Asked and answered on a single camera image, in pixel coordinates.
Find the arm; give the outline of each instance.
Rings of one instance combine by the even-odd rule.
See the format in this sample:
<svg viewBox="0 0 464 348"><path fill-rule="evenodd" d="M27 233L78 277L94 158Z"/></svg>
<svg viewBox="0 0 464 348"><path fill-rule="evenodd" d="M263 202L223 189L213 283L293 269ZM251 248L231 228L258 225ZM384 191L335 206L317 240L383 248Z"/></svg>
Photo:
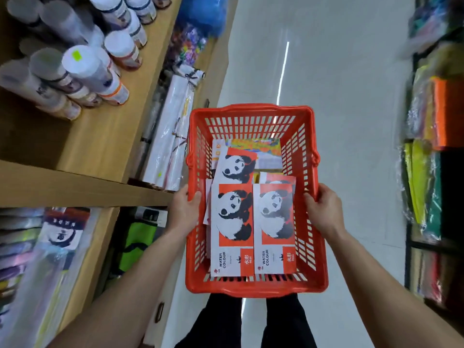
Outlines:
<svg viewBox="0 0 464 348"><path fill-rule="evenodd" d="M123 277L80 314L49 348L138 347L164 280L185 237L198 220L201 193L187 201L187 186L177 192L168 228Z"/></svg>
<svg viewBox="0 0 464 348"><path fill-rule="evenodd" d="M346 230L341 200L320 184L305 194L308 217L326 238L376 348L457 348L462 338L396 281Z"/></svg>

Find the glossy floor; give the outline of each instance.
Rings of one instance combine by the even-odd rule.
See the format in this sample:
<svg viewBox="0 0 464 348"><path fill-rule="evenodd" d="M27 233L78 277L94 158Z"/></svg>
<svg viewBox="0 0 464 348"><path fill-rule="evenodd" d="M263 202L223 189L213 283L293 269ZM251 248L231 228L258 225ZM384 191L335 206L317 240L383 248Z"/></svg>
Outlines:
<svg viewBox="0 0 464 348"><path fill-rule="evenodd" d="M239 0L219 100L314 109L319 180L343 200L347 229L401 283L396 147L411 63L396 54L413 7L414 0ZM329 248L327 257L328 289L299 295L316 343L372 347ZM207 300L179 286L163 347L182 339ZM246 301L243 347L260 346L265 317L265 300Z"/></svg>

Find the person's left arm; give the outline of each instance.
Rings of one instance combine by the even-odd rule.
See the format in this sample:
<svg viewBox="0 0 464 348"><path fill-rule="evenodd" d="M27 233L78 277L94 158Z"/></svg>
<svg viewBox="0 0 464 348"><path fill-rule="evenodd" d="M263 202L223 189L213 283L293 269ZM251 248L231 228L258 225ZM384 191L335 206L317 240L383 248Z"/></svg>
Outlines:
<svg viewBox="0 0 464 348"><path fill-rule="evenodd" d="M197 192L187 201L187 186L179 190L169 208L165 234L48 347L138 347L177 252L197 223L200 199Z"/></svg>

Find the hand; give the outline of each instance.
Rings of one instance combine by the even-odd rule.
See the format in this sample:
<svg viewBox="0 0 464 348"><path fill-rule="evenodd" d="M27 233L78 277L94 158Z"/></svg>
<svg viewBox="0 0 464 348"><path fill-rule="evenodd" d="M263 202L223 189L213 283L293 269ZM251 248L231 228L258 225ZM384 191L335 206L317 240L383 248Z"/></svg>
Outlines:
<svg viewBox="0 0 464 348"><path fill-rule="evenodd" d="M196 226L198 221L201 192L197 191L194 198L187 201L189 186L183 186L176 194L169 206L167 226L184 232L185 236Z"/></svg>
<svg viewBox="0 0 464 348"><path fill-rule="evenodd" d="M343 221L341 199L325 184L319 184L319 201L314 201L310 194L305 193L306 210L311 223L318 229L327 241L346 232Z"/></svg>

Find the plastic basket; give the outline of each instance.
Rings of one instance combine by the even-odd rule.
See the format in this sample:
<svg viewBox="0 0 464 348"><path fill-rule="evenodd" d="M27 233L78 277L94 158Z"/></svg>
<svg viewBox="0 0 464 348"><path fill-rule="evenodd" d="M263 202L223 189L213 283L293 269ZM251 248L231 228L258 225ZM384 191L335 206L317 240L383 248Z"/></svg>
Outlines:
<svg viewBox="0 0 464 348"><path fill-rule="evenodd" d="M283 172L297 178L294 195L297 273L253 277L211 277L206 258L205 180L212 178L213 139L280 138ZM303 193L318 192L314 112L308 106L240 104L196 109L190 116L188 194L202 193L200 218L187 238L186 286L193 293L225 293L234 297L269 298L290 293L323 292L328 286L325 241L311 225Z"/></svg>

